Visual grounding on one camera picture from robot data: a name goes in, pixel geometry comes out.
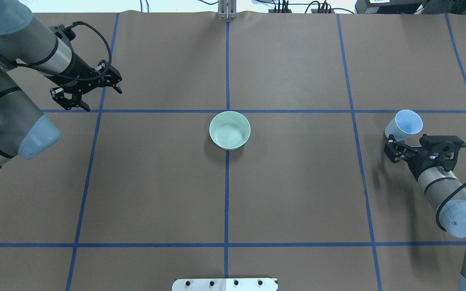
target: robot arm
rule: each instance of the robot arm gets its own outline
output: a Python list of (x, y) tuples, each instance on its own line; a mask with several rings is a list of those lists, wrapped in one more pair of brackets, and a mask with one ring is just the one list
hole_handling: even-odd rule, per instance
[[(21, 155), (30, 159), (60, 138), (53, 123), (6, 74), (17, 66), (39, 70), (59, 87), (50, 90), (52, 98), (64, 109), (81, 107), (83, 94), (98, 87), (111, 86), (120, 94), (120, 73), (109, 61), (101, 61), (96, 69), (89, 67), (72, 49), (75, 38), (72, 28), (86, 25), (75, 22), (69, 27), (52, 28), (35, 18), (32, 12), (17, 0), (0, 0), (0, 168), (2, 164)], [(18, 64), (20, 59), (26, 64)], [(72, 94), (70, 99), (64, 93)]]
[[(438, 226), (457, 238), (465, 238), (466, 189), (452, 171), (457, 163), (458, 152), (466, 148), (466, 143), (457, 136), (423, 135), (420, 144), (420, 147), (410, 147), (395, 141), (393, 135), (390, 135), (384, 152), (392, 162), (407, 162), (436, 212)], [(466, 291), (466, 252), (459, 291)]]

